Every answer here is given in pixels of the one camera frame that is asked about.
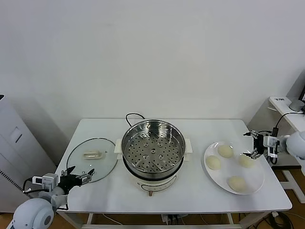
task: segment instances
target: cable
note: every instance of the cable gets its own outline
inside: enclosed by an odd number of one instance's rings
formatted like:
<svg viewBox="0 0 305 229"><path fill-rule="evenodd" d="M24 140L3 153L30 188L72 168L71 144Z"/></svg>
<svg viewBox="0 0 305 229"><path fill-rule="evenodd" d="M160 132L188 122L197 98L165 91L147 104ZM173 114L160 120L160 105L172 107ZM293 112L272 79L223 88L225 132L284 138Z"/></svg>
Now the cable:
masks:
<svg viewBox="0 0 305 229"><path fill-rule="evenodd" d="M283 114L282 117L280 117L280 119L278 120L277 124L275 125L275 127L277 128L277 125L280 123L280 121L282 120L282 118L285 116L285 115L294 115L294 114L299 114L299 115L302 115L304 113L299 113L299 112L289 112L289 113L286 113L286 114Z"/></svg>
<svg viewBox="0 0 305 229"><path fill-rule="evenodd" d="M141 114L138 114L138 113L128 113L128 114L125 116L125 119L126 119L127 123L130 125L130 127L131 127L132 125L130 124L130 122L128 121L128 118L127 118L127 117L130 116L130 115L138 115L138 116L140 116L141 118L145 119L144 116L141 115Z"/></svg>
<svg viewBox="0 0 305 229"><path fill-rule="evenodd" d="M181 221L182 221L183 225L185 225L185 223L184 223L184 221L183 221L183 218L182 218L182 217L181 217Z"/></svg>
<svg viewBox="0 0 305 229"><path fill-rule="evenodd" d="M272 131L271 131L271 130L261 130L261 131L258 131L258 133L261 133L261 132L267 132L267 133L272 134Z"/></svg>
<svg viewBox="0 0 305 229"><path fill-rule="evenodd" d="M115 222L115 223L118 223L118 224L120 224L120 225L123 225L123 224L121 224L120 222L118 222L118 221L115 221L114 219L112 219L112 218L110 218L110 217L108 217L108 216L105 216L107 219L110 219L111 221L113 221L113 222Z"/></svg>
<svg viewBox="0 0 305 229"><path fill-rule="evenodd" d="M26 183L28 182L28 181L32 181L32 177L30 177L30 178L28 178L28 179L26 179L24 182L23 182L23 186L22 186L22 191L24 191L25 190L25 185L26 185Z"/></svg>
<svg viewBox="0 0 305 229"><path fill-rule="evenodd" d="M294 228L290 218L282 212L278 212L278 216L282 218L283 225L280 225L275 221L275 217L272 214L269 215L270 226L274 229L291 229Z"/></svg>
<svg viewBox="0 0 305 229"><path fill-rule="evenodd" d="M202 218L202 215L201 215L201 214L199 214L199 215L200 215L201 219L203 220L203 222L205 222L205 220ZM208 223L207 223L207 222L205 222L205 224L207 224L207 225L208 225Z"/></svg>
<svg viewBox="0 0 305 229"><path fill-rule="evenodd" d="M282 219L283 221L283 224L280 224L280 223L277 223L275 221L275 217L273 217L272 214L269 214L269 216L267 216L267 218L263 218L257 225L256 225L256 229L258 229L259 225L262 223L262 222L266 222L271 228L273 229L294 229L294 226L292 224L292 221L290 220L290 218L285 215L284 213L282 212L278 212L278 216L279 218Z"/></svg>
<svg viewBox="0 0 305 229"><path fill-rule="evenodd" d="M31 190L31 191L23 192L23 193L24 194L29 194L29 193L32 193L32 192L40 192L40 191L48 192L49 190L48 189L36 189L36 190Z"/></svg>
<svg viewBox="0 0 305 229"><path fill-rule="evenodd" d="M295 213L285 212L285 214L290 214L290 215L298 216L298 217L300 217L301 219L304 219L304 220L305 220L304 217L299 216L299 215L297 215L297 214L295 214Z"/></svg>
<svg viewBox="0 0 305 229"><path fill-rule="evenodd" d="M177 215L177 214L174 214L174 217L175 217L175 219L176 219L176 221L177 221L177 225L179 225L178 215Z"/></svg>

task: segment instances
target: table leg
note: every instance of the table leg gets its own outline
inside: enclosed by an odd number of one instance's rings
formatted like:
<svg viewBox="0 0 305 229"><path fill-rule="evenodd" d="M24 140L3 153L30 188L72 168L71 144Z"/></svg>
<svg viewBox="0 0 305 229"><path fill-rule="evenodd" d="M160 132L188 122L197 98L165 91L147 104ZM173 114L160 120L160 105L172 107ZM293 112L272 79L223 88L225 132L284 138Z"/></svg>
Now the table leg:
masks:
<svg viewBox="0 0 305 229"><path fill-rule="evenodd" d="M245 229L253 224L255 224L257 221L268 215L270 211L266 212L254 212L248 214L245 218L243 218L239 223L240 226Z"/></svg>
<svg viewBox="0 0 305 229"><path fill-rule="evenodd" d="M282 170L282 173L284 174L287 181L282 181L281 185L283 189L292 189L296 195L296 197L299 199L300 203L305 203L305 195L300 189L299 185L295 181L292 174L289 172L289 170Z"/></svg>
<svg viewBox="0 0 305 229"><path fill-rule="evenodd" d="M84 225L83 221L77 213L68 213L68 212L63 212L59 211L58 214L60 214L61 217L63 217L66 221L72 224L77 229L81 229L82 226Z"/></svg>

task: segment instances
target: white plate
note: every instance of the white plate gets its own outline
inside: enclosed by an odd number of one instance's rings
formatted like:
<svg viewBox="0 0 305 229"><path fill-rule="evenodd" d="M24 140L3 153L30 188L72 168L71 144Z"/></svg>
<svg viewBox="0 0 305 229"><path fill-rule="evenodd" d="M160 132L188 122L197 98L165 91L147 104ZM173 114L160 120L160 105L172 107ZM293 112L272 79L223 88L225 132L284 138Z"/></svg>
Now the white plate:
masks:
<svg viewBox="0 0 305 229"><path fill-rule="evenodd" d="M222 157L217 151L218 146L221 145L230 145L233 148L234 155L230 158ZM223 189L239 195L249 195L257 192L263 186L265 177L264 170L259 160L255 160L255 164L251 168L245 168L239 164L238 159L243 152L248 151L242 149L242 147L233 147L232 143L215 142L211 144L203 153L201 157L201 164L202 167L206 168L213 181L215 181L215 183ZM212 170L206 164L206 158L212 155L217 156L221 161L221 168L219 170ZM244 178L247 184L247 189L244 192L236 192L230 188L227 181L232 176L240 176Z"/></svg>

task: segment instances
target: dough ball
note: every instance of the dough ball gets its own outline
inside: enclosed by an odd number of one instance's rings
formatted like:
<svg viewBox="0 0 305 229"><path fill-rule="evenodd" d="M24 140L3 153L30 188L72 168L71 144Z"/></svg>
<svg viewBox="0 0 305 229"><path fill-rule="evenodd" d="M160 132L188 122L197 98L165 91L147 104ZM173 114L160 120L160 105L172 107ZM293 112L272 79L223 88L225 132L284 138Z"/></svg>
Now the dough ball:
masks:
<svg viewBox="0 0 305 229"><path fill-rule="evenodd" d="M247 184L242 177L233 176L228 180L228 184L236 192L244 192L247 189Z"/></svg>
<svg viewBox="0 0 305 229"><path fill-rule="evenodd" d="M255 160L246 156L245 154L241 154L238 159L239 164L245 168L251 168L254 166Z"/></svg>
<svg viewBox="0 0 305 229"><path fill-rule="evenodd" d="M218 157L216 156L208 156L206 158L206 164L212 170L218 170L221 168L221 163Z"/></svg>
<svg viewBox="0 0 305 229"><path fill-rule="evenodd" d="M233 149L228 145L218 146L217 151L221 156L226 158L233 156Z"/></svg>

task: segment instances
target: floor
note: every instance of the floor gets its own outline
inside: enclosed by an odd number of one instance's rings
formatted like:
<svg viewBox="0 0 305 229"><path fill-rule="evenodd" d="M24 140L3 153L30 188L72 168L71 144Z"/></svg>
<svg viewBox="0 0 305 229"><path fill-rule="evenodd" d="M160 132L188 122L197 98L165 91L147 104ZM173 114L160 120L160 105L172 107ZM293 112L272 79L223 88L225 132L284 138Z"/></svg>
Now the floor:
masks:
<svg viewBox="0 0 305 229"><path fill-rule="evenodd" d="M290 170L295 180L299 184L302 191L305 193L305 176L302 174L300 169ZM279 181L286 181L284 175L281 171L274 172L279 179ZM294 192L291 190L286 190L287 195L289 196L293 207L288 212L294 213L305 218L305 204L301 204ZM165 225L162 222L160 215L107 215L112 219L125 224L125 225ZM203 224L226 224L228 223L227 216L225 214L202 214L202 215L188 215L183 217L183 221L186 225L203 225ZM233 220L235 223L238 222L239 214L233 214ZM88 214L80 214L80 217L87 221ZM290 220L292 221L295 229L305 228L305 220L301 219L295 215L288 215ZM10 223L12 219L12 214L6 213L0 215L0 229L5 229L7 225ZM103 215L95 215L92 220L92 223L96 224L116 224L111 220L107 219ZM60 215L56 215L52 225L49 227L50 229L73 229L68 222L66 222ZM259 229L271 229L267 222L263 221L258 226Z"/></svg>

